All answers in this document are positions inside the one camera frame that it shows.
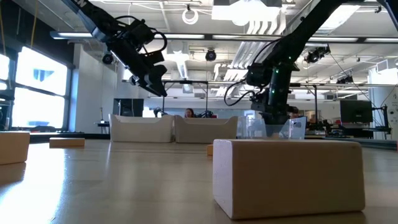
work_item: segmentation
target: ceiling light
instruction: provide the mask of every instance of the ceiling light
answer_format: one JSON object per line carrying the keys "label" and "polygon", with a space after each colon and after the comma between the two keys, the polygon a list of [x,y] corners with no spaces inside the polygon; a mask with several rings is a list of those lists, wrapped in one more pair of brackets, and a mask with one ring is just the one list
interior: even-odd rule
{"label": "ceiling light", "polygon": [[367,38],[365,42],[374,43],[398,43],[398,38]]}
{"label": "ceiling light", "polygon": [[358,38],[355,37],[311,37],[311,42],[357,42]]}
{"label": "ceiling light", "polygon": [[213,35],[215,40],[273,41],[279,38],[277,35]]}
{"label": "ceiling light", "polygon": [[[166,38],[172,39],[204,39],[204,34],[164,34]],[[162,39],[162,36],[159,34],[155,35],[155,39]]]}
{"label": "ceiling light", "polygon": [[[192,18],[187,18],[187,12],[192,11],[193,12],[193,17]],[[192,10],[184,10],[184,12],[182,13],[182,21],[184,21],[184,23],[188,24],[188,25],[194,25],[195,23],[197,23],[199,20],[199,14],[198,11],[192,9]]]}
{"label": "ceiling light", "polygon": [[88,32],[57,32],[51,31],[50,35],[53,39],[85,39],[93,38]]}

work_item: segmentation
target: window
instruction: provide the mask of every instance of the window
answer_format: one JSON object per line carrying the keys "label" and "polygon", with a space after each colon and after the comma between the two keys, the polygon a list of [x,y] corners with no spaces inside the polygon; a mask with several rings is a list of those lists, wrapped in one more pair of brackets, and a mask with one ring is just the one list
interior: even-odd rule
{"label": "window", "polygon": [[62,128],[65,99],[23,88],[15,89],[12,111],[14,127],[53,126]]}
{"label": "window", "polygon": [[18,54],[12,126],[65,128],[68,68],[27,47]]}
{"label": "window", "polygon": [[65,95],[68,68],[27,47],[19,53],[16,82]]}
{"label": "window", "polygon": [[0,90],[7,90],[7,84],[0,82]]}
{"label": "window", "polygon": [[4,55],[0,55],[0,78],[8,79],[8,71],[9,71],[10,60]]}

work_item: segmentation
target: transparent container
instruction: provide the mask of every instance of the transparent container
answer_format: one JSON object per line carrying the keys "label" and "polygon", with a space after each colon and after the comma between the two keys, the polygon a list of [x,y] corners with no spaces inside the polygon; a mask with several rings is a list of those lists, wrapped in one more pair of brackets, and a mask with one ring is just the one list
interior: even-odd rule
{"label": "transparent container", "polygon": [[240,117],[238,121],[238,138],[240,139],[305,139],[307,117],[289,119],[282,126],[274,126],[280,129],[279,133],[267,136],[266,124],[263,119]]}

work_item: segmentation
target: security camera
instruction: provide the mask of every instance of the security camera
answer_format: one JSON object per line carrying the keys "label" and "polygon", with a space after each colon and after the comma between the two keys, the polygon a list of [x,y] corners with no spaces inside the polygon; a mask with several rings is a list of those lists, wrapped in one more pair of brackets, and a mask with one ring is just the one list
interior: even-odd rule
{"label": "security camera", "polygon": [[206,54],[206,61],[212,62],[212,61],[216,60],[216,58],[217,58],[217,54],[214,51],[214,49],[208,49],[207,54]]}
{"label": "security camera", "polygon": [[112,55],[111,53],[106,53],[106,54],[104,55],[104,57],[102,58],[102,62],[103,62],[105,65],[110,65],[110,64],[112,64],[112,62],[113,62],[113,55]]}

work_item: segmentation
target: desk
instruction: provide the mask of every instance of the desk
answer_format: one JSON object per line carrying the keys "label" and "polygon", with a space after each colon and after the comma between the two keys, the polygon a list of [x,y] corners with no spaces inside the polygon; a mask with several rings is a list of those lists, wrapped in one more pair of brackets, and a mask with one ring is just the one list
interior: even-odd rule
{"label": "desk", "polygon": [[[396,223],[398,154],[363,149],[363,157],[363,212],[241,223]],[[388,166],[379,166],[386,160]],[[76,224],[236,223],[213,200],[205,145],[86,140],[85,149],[76,150],[31,144],[28,161],[0,166],[0,223],[48,223],[52,217]]]}
{"label": "desk", "polygon": [[94,123],[97,127],[101,128],[101,134],[109,134],[111,131],[109,130],[109,123]]}

